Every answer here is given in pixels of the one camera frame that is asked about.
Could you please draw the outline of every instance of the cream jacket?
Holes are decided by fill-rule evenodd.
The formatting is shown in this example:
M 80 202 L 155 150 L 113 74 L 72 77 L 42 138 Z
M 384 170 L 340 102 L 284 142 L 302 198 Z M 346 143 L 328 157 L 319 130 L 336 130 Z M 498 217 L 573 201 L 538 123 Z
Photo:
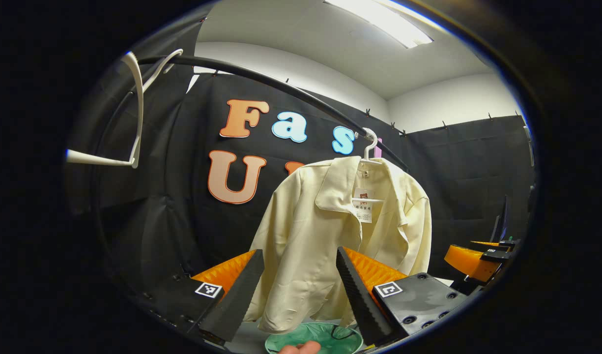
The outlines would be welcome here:
M 251 244 L 262 249 L 265 270 L 245 321 L 284 334 L 303 319 L 355 321 L 338 270 L 339 246 L 359 251 L 410 275 L 427 271 L 430 202 L 421 186 L 386 159 L 359 156 L 307 164 L 274 191 Z M 355 216 L 355 188 L 372 190 L 372 223 Z

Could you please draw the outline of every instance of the white ceiling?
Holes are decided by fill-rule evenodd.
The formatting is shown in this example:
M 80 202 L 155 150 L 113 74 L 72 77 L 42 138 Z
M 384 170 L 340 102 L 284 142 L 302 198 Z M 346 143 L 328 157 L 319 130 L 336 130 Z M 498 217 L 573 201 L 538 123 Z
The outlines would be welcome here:
M 202 25 L 198 42 L 285 50 L 338 70 L 387 100 L 439 81 L 493 72 L 451 34 L 399 14 L 434 42 L 406 49 L 323 0 L 222 0 Z

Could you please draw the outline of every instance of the green bag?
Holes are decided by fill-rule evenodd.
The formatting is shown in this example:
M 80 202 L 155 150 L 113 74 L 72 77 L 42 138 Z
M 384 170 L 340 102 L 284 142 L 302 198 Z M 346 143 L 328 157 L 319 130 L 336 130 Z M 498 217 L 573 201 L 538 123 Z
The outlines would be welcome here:
M 286 345 L 303 344 L 307 341 L 320 343 L 318 354 L 351 354 L 362 347 L 364 341 L 354 329 L 339 327 L 333 323 L 301 323 L 287 334 L 272 334 L 265 341 L 268 354 L 276 354 Z

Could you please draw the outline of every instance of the clothing label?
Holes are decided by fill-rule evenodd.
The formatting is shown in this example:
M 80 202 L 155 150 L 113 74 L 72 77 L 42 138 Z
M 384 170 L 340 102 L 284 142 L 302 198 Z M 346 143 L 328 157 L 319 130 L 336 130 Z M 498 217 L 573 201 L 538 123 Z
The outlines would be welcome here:
M 373 199 L 373 191 L 356 188 L 353 197 Z M 373 205 L 371 203 L 353 201 L 353 207 L 355 208 L 355 217 L 360 222 L 373 222 Z

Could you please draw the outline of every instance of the white wall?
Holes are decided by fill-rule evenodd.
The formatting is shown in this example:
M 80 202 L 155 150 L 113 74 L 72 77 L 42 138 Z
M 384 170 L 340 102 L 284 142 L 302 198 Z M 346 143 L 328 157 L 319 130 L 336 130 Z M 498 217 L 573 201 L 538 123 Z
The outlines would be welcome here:
M 197 42 L 195 56 L 223 60 L 263 72 L 295 87 L 307 89 L 390 121 L 388 104 L 372 90 L 349 76 L 308 58 L 278 49 L 245 43 Z M 213 72 L 196 68 L 196 72 Z
M 395 127 L 406 133 L 445 124 L 514 115 L 519 105 L 496 74 L 449 79 L 406 92 L 388 101 Z

